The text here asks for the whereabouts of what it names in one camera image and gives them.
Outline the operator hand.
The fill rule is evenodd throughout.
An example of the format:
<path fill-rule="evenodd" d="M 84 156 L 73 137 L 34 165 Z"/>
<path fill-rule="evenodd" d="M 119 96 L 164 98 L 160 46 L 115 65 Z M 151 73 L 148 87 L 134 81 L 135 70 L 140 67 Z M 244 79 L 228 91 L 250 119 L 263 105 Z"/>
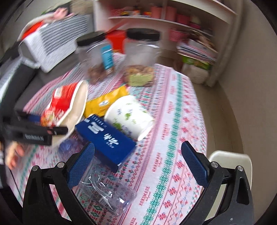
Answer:
<path fill-rule="evenodd" d="M 15 169 L 19 157 L 24 156 L 24 149 L 18 142 L 12 141 L 6 148 L 5 164 L 9 169 Z"/>

